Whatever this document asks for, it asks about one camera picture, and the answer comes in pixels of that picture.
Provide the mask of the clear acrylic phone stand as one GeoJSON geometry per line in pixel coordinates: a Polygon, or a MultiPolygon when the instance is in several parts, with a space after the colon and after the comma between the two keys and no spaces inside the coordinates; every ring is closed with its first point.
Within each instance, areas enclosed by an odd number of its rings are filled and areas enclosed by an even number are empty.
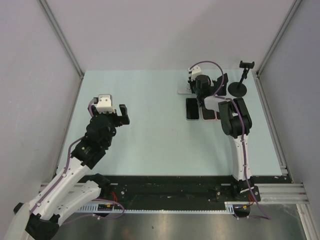
{"type": "Polygon", "coordinates": [[[177,93],[180,95],[193,95],[194,93],[192,92],[191,86],[187,84],[186,86],[180,87],[177,90],[177,93]]]}

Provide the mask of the black block phone stand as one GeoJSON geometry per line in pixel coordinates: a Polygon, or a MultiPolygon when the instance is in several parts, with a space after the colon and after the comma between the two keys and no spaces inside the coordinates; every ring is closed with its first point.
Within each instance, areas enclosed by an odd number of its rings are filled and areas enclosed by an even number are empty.
{"type": "Polygon", "coordinates": [[[226,96],[227,95],[227,85],[229,82],[228,74],[224,73],[216,80],[212,80],[212,93],[214,94],[217,90],[219,90],[216,94],[218,96],[226,96]]]}

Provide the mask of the black phone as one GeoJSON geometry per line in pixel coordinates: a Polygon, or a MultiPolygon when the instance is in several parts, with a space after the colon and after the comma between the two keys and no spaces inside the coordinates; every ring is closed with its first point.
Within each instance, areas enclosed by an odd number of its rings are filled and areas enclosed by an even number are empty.
{"type": "Polygon", "coordinates": [[[186,119],[188,121],[199,120],[199,107],[196,98],[187,98],[185,100],[186,104],[186,119]]]}

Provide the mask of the pink case phone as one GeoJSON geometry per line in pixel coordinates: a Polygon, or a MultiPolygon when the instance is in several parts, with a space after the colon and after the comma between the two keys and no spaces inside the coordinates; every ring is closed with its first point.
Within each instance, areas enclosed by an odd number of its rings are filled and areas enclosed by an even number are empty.
{"type": "Polygon", "coordinates": [[[219,112],[216,112],[215,115],[216,115],[216,120],[217,120],[217,121],[220,121],[220,120],[221,120],[220,113],[219,113],[219,112]]]}

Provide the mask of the black round-base phone stand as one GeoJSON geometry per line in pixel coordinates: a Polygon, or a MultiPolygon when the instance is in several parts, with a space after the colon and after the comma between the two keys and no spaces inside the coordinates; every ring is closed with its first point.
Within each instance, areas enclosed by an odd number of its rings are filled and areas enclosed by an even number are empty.
{"type": "Polygon", "coordinates": [[[233,97],[244,97],[247,94],[247,87],[243,84],[243,81],[248,78],[248,73],[255,66],[255,62],[243,62],[242,60],[239,63],[239,68],[243,69],[241,78],[239,82],[232,82],[228,86],[228,92],[233,97]]]}

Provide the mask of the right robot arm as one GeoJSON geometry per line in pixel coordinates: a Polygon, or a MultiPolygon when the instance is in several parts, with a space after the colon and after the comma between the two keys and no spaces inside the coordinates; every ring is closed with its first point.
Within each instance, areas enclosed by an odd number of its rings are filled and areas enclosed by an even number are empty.
{"type": "Polygon", "coordinates": [[[231,196],[242,201],[253,187],[248,157],[248,138],[253,122],[242,97],[227,97],[228,75],[211,82],[208,75],[190,73],[190,91],[195,95],[195,106],[219,113],[223,133],[229,138],[232,155],[232,177],[237,182],[230,188],[231,196]]]}

